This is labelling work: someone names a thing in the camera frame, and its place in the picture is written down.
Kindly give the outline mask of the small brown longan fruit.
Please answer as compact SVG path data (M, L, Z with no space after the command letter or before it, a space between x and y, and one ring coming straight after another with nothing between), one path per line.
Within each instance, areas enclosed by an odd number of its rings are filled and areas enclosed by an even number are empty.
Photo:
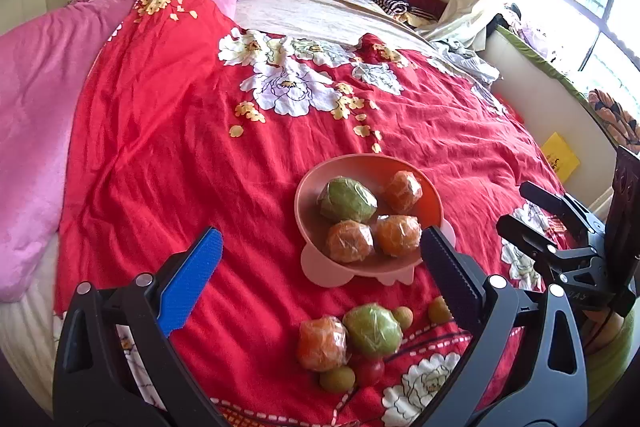
M430 302L427 307L427 316L434 325L442 325L454 319L442 296L438 296Z

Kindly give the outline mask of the orange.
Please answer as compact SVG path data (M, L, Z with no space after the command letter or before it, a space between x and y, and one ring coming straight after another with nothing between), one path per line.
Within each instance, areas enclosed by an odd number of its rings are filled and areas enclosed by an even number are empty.
M384 187L383 196L396 213L407 213L423 196L423 188L413 172L400 170Z
M369 225L346 220L329 229L326 236L326 253L338 263L359 262L374 251L373 236Z
M381 216L376 220L374 238L384 255L401 258L420 246L422 228L417 217Z
M305 321L298 328L296 355L305 369L327 372L347 361L347 331L332 315Z

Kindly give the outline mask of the yellow paper envelope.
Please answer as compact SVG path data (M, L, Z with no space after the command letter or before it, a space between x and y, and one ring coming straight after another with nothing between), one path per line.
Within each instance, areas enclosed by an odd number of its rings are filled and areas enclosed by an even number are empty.
M564 183L580 166L580 160L558 132L541 145L542 153L559 180Z

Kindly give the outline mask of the brown patterned cushion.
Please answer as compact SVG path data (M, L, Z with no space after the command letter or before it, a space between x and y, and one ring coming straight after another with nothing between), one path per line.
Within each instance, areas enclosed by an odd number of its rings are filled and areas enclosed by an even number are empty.
M638 154L640 150L638 120L604 91L591 90L588 94L588 102L613 140L618 145Z

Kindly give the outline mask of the red cherry tomato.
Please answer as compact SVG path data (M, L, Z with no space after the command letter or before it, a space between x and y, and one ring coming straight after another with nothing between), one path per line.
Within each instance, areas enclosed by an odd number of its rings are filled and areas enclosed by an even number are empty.
M381 380L385 372L385 364L381 359L356 358L352 362L352 370L356 376L356 384L360 388L367 388Z

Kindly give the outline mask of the wrapped green fruit on bed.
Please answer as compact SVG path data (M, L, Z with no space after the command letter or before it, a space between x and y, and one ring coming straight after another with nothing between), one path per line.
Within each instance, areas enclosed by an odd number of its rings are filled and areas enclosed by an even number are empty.
M343 317L352 345L365 357L380 359L396 353L404 333L389 309L367 303L349 310Z

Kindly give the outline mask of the wrapped green fruit in bowl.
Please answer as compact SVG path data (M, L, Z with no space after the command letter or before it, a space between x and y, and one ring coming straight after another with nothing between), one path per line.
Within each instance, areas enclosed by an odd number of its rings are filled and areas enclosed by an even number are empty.
M322 188L318 206L322 216L333 222L354 220L364 223L378 211L378 200L359 181L337 176Z

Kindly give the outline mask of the red floral bedspread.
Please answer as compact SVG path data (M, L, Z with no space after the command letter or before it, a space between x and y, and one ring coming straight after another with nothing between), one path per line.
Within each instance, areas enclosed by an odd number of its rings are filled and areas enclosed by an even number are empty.
M76 286L158 269L207 228L224 254L176 349L234 425L405 426L470 338L427 315L437 288L357 277L323 289L300 267L303 176L333 157L393 157L436 187L459 248L516 277L495 224L526 181L562 184L526 129L411 44L358 30L341 46L238 26L212 0L134 0L79 98L68 158L56 314ZM414 315L381 380L345 395L296 359L298 325L378 303Z

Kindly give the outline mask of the pink blanket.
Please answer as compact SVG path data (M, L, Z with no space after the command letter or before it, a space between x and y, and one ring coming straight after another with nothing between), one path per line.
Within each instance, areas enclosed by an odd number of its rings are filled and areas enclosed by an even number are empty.
M76 104L136 0L74 0L1 37L1 299L20 300L58 229Z

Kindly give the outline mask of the beige bed sheet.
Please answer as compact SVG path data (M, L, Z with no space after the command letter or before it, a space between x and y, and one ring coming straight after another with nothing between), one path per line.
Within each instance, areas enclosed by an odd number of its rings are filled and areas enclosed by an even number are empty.
M239 0L234 20L244 29L345 46L372 34L395 49L433 51L425 39L371 0Z

